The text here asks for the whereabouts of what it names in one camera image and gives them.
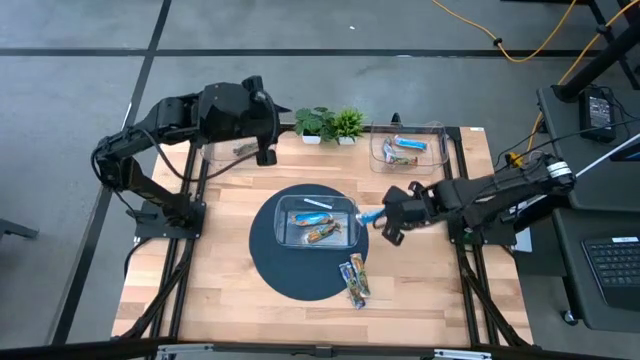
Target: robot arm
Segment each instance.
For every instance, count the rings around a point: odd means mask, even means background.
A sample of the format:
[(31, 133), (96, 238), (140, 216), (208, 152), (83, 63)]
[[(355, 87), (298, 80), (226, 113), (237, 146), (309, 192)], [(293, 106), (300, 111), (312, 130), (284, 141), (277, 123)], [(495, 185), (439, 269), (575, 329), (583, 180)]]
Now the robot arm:
[(522, 201), (536, 195), (566, 194), (574, 183), (575, 176), (564, 161), (543, 155), (525, 167), (478, 179), (443, 180), (428, 187), (414, 181), (409, 185), (413, 195), (393, 186), (383, 199), (387, 222), (382, 235), (398, 246), (404, 238), (401, 230), (443, 220), (458, 231), (477, 230)]
[(278, 141), (278, 112), (284, 111), (264, 91), (259, 76), (242, 84), (208, 85), (197, 94), (161, 100), (142, 121), (100, 140), (92, 165), (105, 186), (132, 191), (160, 207), (170, 226), (188, 226), (193, 215), (189, 197), (172, 194), (146, 177), (133, 155), (156, 144), (191, 141), (202, 146), (256, 137), (258, 165), (273, 165), (276, 154), (269, 146)]

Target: yellow cable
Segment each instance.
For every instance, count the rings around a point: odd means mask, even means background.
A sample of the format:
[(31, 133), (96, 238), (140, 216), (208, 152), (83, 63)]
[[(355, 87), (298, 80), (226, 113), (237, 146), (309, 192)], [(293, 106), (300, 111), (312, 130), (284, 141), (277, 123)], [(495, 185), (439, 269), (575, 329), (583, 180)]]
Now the yellow cable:
[[(638, 2), (640, 2), (640, 0), (633, 0), (627, 6), (623, 7), (614, 17), (611, 18), (611, 20), (607, 22), (606, 26), (611, 26), (611, 24), (613, 24), (616, 20), (618, 20), (618, 18), (622, 16), (622, 14), (624, 14), (624, 12), (627, 11), (627, 9), (629, 9), (633, 5), (636, 5)], [(584, 54), (587, 53), (587, 51), (593, 46), (593, 44), (596, 43), (596, 41), (598, 41), (599, 38), (600, 38), (600, 34), (596, 34), (596, 36), (594, 36), (593, 39), (589, 41), (589, 43), (584, 48), (584, 50), (582, 50), (578, 58), (573, 62), (569, 70), (567, 70), (567, 72), (564, 73), (560, 81), (558, 81), (558, 85), (561, 85), (567, 79), (569, 74), (571, 74), (571, 72), (576, 68), (576, 66), (578, 66), (578, 63), (580, 62), (580, 60), (582, 60), (582, 58), (584, 57)], [(536, 130), (538, 129), (538, 125), (540, 124), (540, 121), (542, 121), (542, 113), (538, 113), (536, 122), (533, 124), (533, 129), (531, 129), (531, 137), (529, 138), (529, 143), (527, 144), (527, 151), (531, 150), (531, 148), (533, 147), (533, 140), (536, 137)]]
[[(478, 25), (476, 23), (474, 23), (473, 21), (469, 20), (469, 19), (465, 19), (462, 16), (454, 13), (453, 11), (449, 10), (446, 6), (440, 4), (437, 0), (431, 0), (433, 1), (434, 4), (438, 5), (440, 8), (442, 8), (442, 10), (446, 11), (447, 13), (449, 13), (450, 15), (454, 16), (455, 18), (459, 19), (460, 21), (463, 21), (471, 26), (474, 26), (482, 31), (484, 31), (487, 35), (489, 35), (489, 37), (491, 37), (493, 40), (498, 39), (495, 35), (493, 35), (493, 33), (491, 31), (489, 31), (489, 29), (487, 29), (486, 27), (482, 26), (482, 25)], [(512, 58), (507, 51), (504, 49), (504, 47), (502, 46), (502, 44), (498, 44), (498, 48), (500, 49), (500, 51), (502, 51), (502, 54), (504, 55), (504, 57), (506, 57), (509, 61), (514, 62), (514, 63), (523, 63), (523, 62), (527, 62), (531, 59), (533, 59), (536, 55), (538, 55), (538, 53), (544, 49), (545, 46), (547, 46), (547, 44), (549, 43), (549, 41), (551, 41), (551, 39), (556, 35), (556, 32), (558, 32), (558, 30), (562, 27), (562, 24), (564, 24), (565, 20), (567, 20), (567, 17), (569, 16), (569, 14), (571, 13), (571, 10), (573, 10), (573, 6), (576, 4), (578, 0), (573, 0), (571, 2), (571, 5), (569, 5), (569, 8), (567, 8), (567, 11), (565, 11), (564, 15), (562, 16), (562, 18), (560, 19), (560, 22), (558, 22), (558, 25), (556, 25), (556, 28), (553, 29), (553, 31), (551, 32), (551, 34), (549, 34), (549, 36), (547, 36), (547, 39), (542, 43), (542, 45), (540, 45), (540, 47), (534, 51), (531, 55), (527, 56), (526, 58), (522, 58), (522, 59), (514, 59)]]

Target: keyboard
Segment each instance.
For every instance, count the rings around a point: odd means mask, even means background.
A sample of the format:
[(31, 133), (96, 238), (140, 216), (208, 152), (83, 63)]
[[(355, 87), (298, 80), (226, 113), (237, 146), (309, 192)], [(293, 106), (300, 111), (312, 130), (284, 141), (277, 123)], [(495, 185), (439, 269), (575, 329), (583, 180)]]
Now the keyboard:
[(589, 239), (582, 246), (607, 305), (640, 311), (640, 240)]

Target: black circular mat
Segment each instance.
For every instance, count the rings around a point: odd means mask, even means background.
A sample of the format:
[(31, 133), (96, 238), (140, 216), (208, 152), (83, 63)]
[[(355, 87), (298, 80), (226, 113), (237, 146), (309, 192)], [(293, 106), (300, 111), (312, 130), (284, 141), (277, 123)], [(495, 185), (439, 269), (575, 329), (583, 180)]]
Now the black circular mat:
[(356, 246), (346, 250), (292, 249), (276, 240), (273, 220), (278, 200), (284, 195), (329, 195), (342, 193), (322, 185), (295, 185), (267, 200), (258, 211), (249, 235), (249, 250), (258, 273), (275, 291), (296, 300), (322, 300), (346, 288), (338, 265), (349, 255), (361, 253), (366, 260), (369, 235), (360, 231)]

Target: clear bin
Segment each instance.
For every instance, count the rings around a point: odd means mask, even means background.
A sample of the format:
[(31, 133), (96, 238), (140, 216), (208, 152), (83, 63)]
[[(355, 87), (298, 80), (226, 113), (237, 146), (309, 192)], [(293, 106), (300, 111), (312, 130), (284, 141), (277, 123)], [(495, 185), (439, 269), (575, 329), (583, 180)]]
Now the clear bin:
[[(296, 216), (326, 213), (331, 222), (315, 226), (300, 226)], [(274, 230), (282, 246), (307, 249), (348, 249), (358, 243), (361, 225), (356, 221), (358, 208), (353, 199), (345, 196), (285, 195), (276, 205)], [(310, 232), (326, 226), (338, 226), (331, 235), (315, 242), (308, 241)]]
[[(276, 146), (273, 144), (269, 148), (275, 150)], [(255, 137), (248, 137), (204, 145), (200, 150), (200, 155), (203, 159), (213, 163), (216, 161), (235, 161), (256, 151), (258, 151), (258, 140)]]
[[(420, 141), (426, 150), (401, 147), (395, 137)], [(389, 156), (388, 144), (396, 156)], [(371, 124), (369, 165), (371, 170), (381, 173), (406, 173), (429, 175), (449, 160), (447, 133), (443, 124), (431, 122), (423, 126), (403, 126), (401, 123)]]

